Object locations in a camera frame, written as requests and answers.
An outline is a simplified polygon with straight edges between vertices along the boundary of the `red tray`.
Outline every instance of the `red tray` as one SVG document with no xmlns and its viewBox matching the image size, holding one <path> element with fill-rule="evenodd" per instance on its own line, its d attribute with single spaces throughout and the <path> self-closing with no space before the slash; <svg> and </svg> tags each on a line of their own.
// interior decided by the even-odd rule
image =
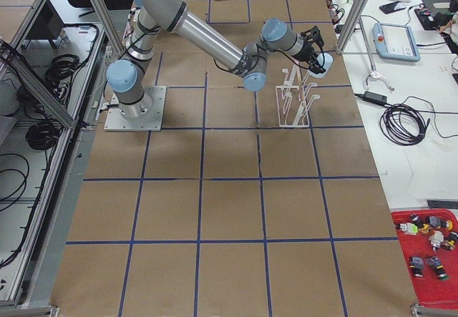
<svg viewBox="0 0 458 317">
<path fill-rule="evenodd" d="M 391 214 L 395 223 L 411 223 L 410 215 L 415 213 L 422 219 L 427 216 L 436 215 L 445 220 L 453 222 L 453 231 L 458 231 L 458 222 L 454 214 L 446 209 L 433 210 L 414 210 L 414 211 L 396 211 Z M 449 231 L 440 229 L 444 237 L 447 237 Z M 421 305 L 430 308 L 458 308 L 458 246 L 452 250 L 439 249 L 436 253 L 429 244 L 428 235 L 418 233 L 417 235 L 405 235 L 402 231 L 397 230 L 399 242 L 401 243 L 402 252 L 407 267 L 409 267 L 409 258 L 419 256 L 423 258 L 424 269 L 423 278 L 412 276 L 409 268 L 414 290 Z M 447 275 L 450 279 L 440 281 L 436 278 L 435 272 L 426 264 L 426 258 L 437 256 Z"/>
</svg>

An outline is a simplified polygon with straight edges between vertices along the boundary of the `robotic arm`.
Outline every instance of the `robotic arm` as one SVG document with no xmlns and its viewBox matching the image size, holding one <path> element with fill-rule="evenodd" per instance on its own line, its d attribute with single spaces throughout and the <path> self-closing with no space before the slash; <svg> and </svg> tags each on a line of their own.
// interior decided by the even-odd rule
<svg viewBox="0 0 458 317">
<path fill-rule="evenodd" d="M 254 92 L 265 85 L 268 53 L 283 52 L 306 62 L 315 74 L 323 74 L 332 62 L 332 57 L 323 53 L 323 39 L 316 26 L 297 34 L 285 22 L 269 19 L 260 39 L 239 49 L 196 17 L 183 0 L 142 0 L 142 5 L 137 25 L 126 43 L 125 55 L 107 70 L 108 82 L 125 117 L 141 117 L 152 105 L 141 81 L 161 28 L 189 40 L 227 67 L 228 72 L 242 77 L 245 88 Z M 315 52 L 313 44 L 321 50 L 320 54 Z"/>
</svg>

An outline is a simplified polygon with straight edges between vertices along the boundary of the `plug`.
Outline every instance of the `plug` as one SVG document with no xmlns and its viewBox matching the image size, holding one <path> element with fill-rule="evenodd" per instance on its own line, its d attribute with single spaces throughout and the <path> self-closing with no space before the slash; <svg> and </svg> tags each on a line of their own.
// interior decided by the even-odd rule
<svg viewBox="0 0 458 317">
<path fill-rule="evenodd" d="M 364 94 L 355 94 L 355 97 L 358 97 L 361 100 L 369 102 L 371 104 L 377 104 L 378 106 L 386 105 L 386 95 L 366 91 L 364 92 Z"/>
</svg>

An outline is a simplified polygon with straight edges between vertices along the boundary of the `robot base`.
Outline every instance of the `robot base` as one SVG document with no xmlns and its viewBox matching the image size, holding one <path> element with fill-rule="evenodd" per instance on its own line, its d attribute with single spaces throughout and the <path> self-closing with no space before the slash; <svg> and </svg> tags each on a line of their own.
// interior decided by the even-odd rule
<svg viewBox="0 0 458 317">
<path fill-rule="evenodd" d="M 127 119 L 119 109 L 113 108 L 108 111 L 107 121 L 105 122 L 105 131 L 110 132 L 131 132 L 131 131 L 160 131 L 162 126 L 162 116 L 164 115 L 166 86 L 145 87 L 145 93 L 152 98 L 150 111 L 141 118 Z M 115 94 L 111 104 L 117 104 L 118 100 Z"/>
</svg>

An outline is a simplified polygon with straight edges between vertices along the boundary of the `blue tablet device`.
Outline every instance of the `blue tablet device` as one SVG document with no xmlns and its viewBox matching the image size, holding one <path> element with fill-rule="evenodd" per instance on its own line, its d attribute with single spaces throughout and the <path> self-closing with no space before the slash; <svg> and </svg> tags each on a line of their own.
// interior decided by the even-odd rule
<svg viewBox="0 0 458 317">
<path fill-rule="evenodd" d="M 372 29 L 377 54 L 383 59 L 417 62 L 420 53 L 409 26 L 375 23 Z"/>
</svg>

